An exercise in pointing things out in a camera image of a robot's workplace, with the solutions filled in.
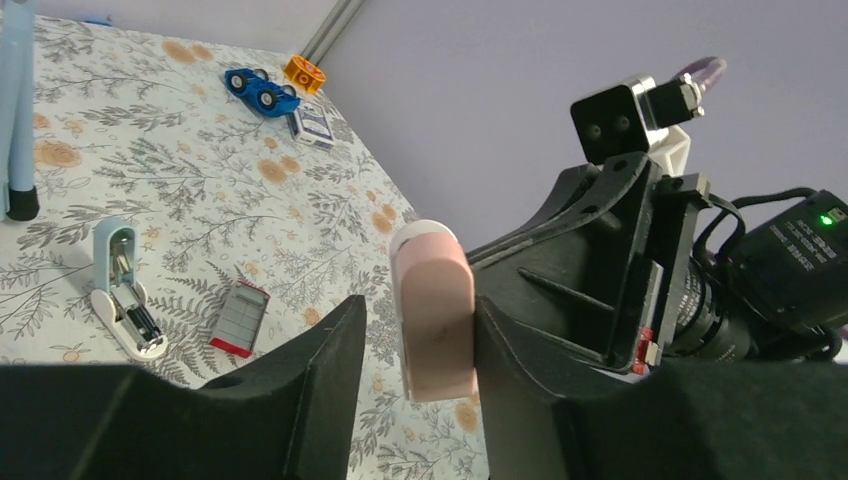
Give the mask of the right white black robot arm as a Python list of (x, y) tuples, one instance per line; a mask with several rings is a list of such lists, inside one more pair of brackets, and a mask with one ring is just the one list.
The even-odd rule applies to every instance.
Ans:
[(647, 155), (564, 170), (539, 211), (469, 253), (480, 295), (579, 361), (829, 360), (847, 322), (847, 206), (796, 188), (733, 202)]

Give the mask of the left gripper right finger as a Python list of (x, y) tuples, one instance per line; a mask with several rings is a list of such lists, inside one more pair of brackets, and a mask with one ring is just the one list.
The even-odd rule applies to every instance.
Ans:
[(847, 369), (682, 361), (626, 383), (486, 298), (475, 354), (494, 479), (843, 479)]

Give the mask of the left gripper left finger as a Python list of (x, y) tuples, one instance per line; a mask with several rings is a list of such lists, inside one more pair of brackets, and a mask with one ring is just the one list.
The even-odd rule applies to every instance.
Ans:
[(199, 389), (132, 365), (5, 366), (5, 479), (343, 479), (367, 308), (318, 324)]

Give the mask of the pink stapler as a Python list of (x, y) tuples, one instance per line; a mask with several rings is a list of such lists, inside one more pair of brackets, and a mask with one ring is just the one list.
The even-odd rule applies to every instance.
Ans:
[(407, 399), (472, 396), (475, 280), (461, 244), (442, 223), (416, 220), (395, 234), (389, 254)]

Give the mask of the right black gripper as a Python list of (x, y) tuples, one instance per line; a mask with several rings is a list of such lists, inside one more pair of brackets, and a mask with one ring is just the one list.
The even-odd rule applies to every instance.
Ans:
[[(726, 259), (746, 234), (741, 213), (701, 175), (661, 178), (643, 153), (563, 170), (530, 220), (468, 252), (477, 294), (580, 361), (627, 371), (661, 269), (645, 255), (648, 239), (646, 253), (664, 268), (649, 357), (743, 360), (751, 335)], [(716, 260), (706, 250), (713, 229), (695, 234), (711, 207), (736, 219)]]

